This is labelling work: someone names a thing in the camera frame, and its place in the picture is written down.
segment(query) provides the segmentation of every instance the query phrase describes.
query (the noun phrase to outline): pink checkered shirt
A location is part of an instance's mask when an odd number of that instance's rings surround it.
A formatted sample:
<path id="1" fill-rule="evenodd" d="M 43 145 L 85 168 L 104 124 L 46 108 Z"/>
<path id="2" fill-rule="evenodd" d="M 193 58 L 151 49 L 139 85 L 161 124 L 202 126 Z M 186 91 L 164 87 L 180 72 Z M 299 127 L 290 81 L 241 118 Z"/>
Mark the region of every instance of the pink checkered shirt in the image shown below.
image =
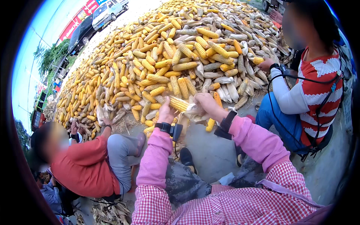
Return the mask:
<path id="1" fill-rule="evenodd" d="M 229 132 L 236 145 L 262 163 L 267 180 L 311 199 L 304 176 L 290 162 L 278 136 L 240 117 L 233 120 Z M 301 199 L 266 187 L 236 189 L 220 184 L 213 185 L 207 197 L 172 211 L 164 190 L 171 139 L 156 128 L 148 144 L 136 179 L 133 224 L 291 224 L 316 211 Z"/>

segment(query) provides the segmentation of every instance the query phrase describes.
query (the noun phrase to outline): black car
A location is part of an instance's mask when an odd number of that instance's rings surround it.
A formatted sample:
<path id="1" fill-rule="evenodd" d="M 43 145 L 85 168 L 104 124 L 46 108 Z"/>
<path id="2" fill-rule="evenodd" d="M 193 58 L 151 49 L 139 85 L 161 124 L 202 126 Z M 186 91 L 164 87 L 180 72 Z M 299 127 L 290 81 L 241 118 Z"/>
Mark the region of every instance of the black car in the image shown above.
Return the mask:
<path id="1" fill-rule="evenodd" d="M 92 26 L 92 22 L 93 15 L 90 15 L 86 17 L 72 33 L 68 49 L 71 55 L 79 53 L 81 47 L 86 45 L 90 38 L 96 33 L 96 30 L 94 30 Z"/>

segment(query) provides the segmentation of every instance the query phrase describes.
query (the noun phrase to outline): camouflage pants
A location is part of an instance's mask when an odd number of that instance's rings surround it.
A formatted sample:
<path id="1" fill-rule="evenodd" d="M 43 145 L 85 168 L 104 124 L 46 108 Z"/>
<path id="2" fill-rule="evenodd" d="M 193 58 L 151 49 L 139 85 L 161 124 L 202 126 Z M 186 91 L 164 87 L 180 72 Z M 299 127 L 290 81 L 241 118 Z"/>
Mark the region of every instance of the camouflage pants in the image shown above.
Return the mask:
<path id="1" fill-rule="evenodd" d="M 185 202 L 206 197 L 211 193 L 211 184 L 201 180 L 189 167 L 171 158 L 168 160 L 165 191 L 172 204 L 178 207 Z M 265 174 L 261 164 L 247 156 L 230 186 L 235 188 L 255 187 L 255 183 L 264 178 Z"/>

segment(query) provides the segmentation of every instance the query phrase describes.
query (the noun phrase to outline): white sleeve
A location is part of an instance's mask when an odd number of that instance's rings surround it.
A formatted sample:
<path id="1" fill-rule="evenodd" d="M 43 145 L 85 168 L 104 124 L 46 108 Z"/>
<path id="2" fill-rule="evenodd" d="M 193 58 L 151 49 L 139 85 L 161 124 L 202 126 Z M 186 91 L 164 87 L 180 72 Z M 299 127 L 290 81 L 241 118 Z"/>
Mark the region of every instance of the white sleeve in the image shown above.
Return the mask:
<path id="1" fill-rule="evenodd" d="M 271 69 L 271 78 L 280 75 L 281 71 L 276 68 Z M 278 101 L 280 110 L 285 114 L 299 114 L 309 111 L 309 107 L 304 99 L 301 84 L 296 84 L 289 91 L 283 77 L 273 80 L 273 92 Z"/>

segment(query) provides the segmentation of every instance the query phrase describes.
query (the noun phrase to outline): black shoe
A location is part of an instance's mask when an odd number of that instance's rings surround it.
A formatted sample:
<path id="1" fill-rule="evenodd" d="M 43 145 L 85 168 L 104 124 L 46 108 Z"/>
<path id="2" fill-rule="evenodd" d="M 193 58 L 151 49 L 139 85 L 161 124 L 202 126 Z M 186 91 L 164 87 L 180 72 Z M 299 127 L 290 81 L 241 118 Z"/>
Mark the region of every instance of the black shoe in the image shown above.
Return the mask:
<path id="1" fill-rule="evenodd" d="M 238 167 L 241 167 L 241 165 L 244 162 L 246 153 L 242 150 L 242 148 L 240 146 L 236 146 L 235 145 L 235 151 L 236 151 L 236 164 L 238 165 Z"/>
<path id="2" fill-rule="evenodd" d="M 185 166 L 192 166 L 194 168 L 194 173 L 197 174 L 195 164 L 193 162 L 193 156 L 191 155 L 191 152 L 188 150 L 188 148 L 182 148 L 180 150 L 180 161 Z"/>

